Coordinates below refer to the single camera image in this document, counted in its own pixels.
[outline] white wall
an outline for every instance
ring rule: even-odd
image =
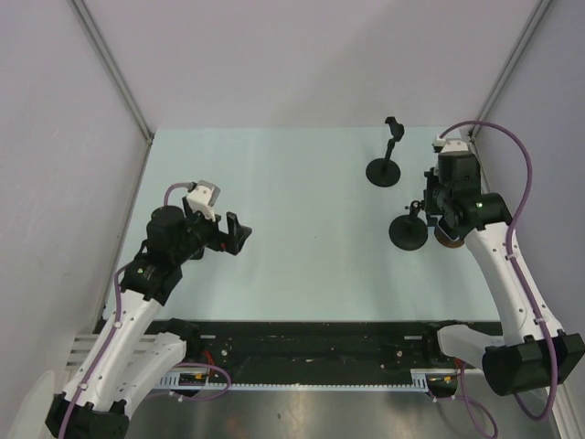
[[[534,188],[518,239],[542,295],[568,332],[585,337],[585,2],[558,2],[491,116],[526,144]],[[515,209],[525,185],[517,148],[480,132],[492,190]],[[585,363],[572,376],[585,407]]]
[[[62,369],[99,306],[146,146],[64,0],[5,0],[0,59],[7,437],[31,386]]]
[[[88,0],[157,128],[448,125],[537,0]]]

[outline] brown round object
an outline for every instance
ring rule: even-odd
[[[434,235],[439,244],[448,249],[458,249],[465,244],[464,240],[451,241],[438,227],[435,227]]]

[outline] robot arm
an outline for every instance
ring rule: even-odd
[[[437,166],[425,173],[424,208],[430,225],[451,240],[464,239],[478,262],[500,315],[503,337],[490,337],[466,325],[449,325],[437,332],[441,352],[484,371],[495,393],[508,395],[547,387],[550,360],[545,337],[511,263],[515,258],[552,335],[562,383],[585,352],[579,334],[567,335],[548,309],[512,236],[507,254],[506,234],[512,217],[498,194],[482,194],[480,165],[463,141],[435,145]]]
[[[171,319],[152,347],[128,367],[140,337],[181,280],[181,265],[201,259],[206,248],[236,255],[251,235],[233,213],[228,213],[228,233],[219,230],[221,217],[213,210],[218,193],[218,187],[200,181],[183,198],[184,209],[163,206],[153,212],[147,239],[124,270],[120,310],[112,313],[63,392],[55,395],[47,418],[53,436],[123,438],[153,386],[177,363],[201,353],[198,327]]]

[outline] light blue table surface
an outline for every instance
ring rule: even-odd
[[[388,226],[422,199],[436,163],[439,127],[407,127],[393,158],[395,187],[371,185],[388,128],[161,130],[144,173],[121,264],[145,238],[151,212],[172,183],[205,179],[221,188],[216,213],[253,228],[242,253],[206,251],[158,318],[261,321],[498,320],[492,296],[465,247],[430,233],[417,252],[396,248]],[[171,203],[181,205],[178,189]],[[110,294],[106,313],[113,310]]]

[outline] white panel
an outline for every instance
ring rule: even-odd
[[[537,0],[88,0],[156,128],[450,124]]]
[[[54,370],[60,382],[74,335],[97,311],[145,145],[67,2],[4,1],[0,59],[7,437],[37,378]]]
[[[585,3],[558,2],[495,107],[491,120],[526,144],[534,186],[518,240],[548,306],[570,333],[585,337]],[[483,129],[480,156],[491,189],[515,209],[526,172],[517,148]],[[585,404],[585,362],[573,374]]]
[[[159,131],[121,264],[140,248],[165,189],[205,179],[221,188],[216,212],[237,213],[252,235],[236,257],[206,251],[187,262],[157,318],[497,320],[466,248],[447,249],[431,235],[404,252],[388,237],[390,222],[422,198],[440,132],[407,127],[394,153],[402,177],[381,188],[367,181],[366,166],[384,154],[388,128]],[[185,194],[178,189],[171,203]]]

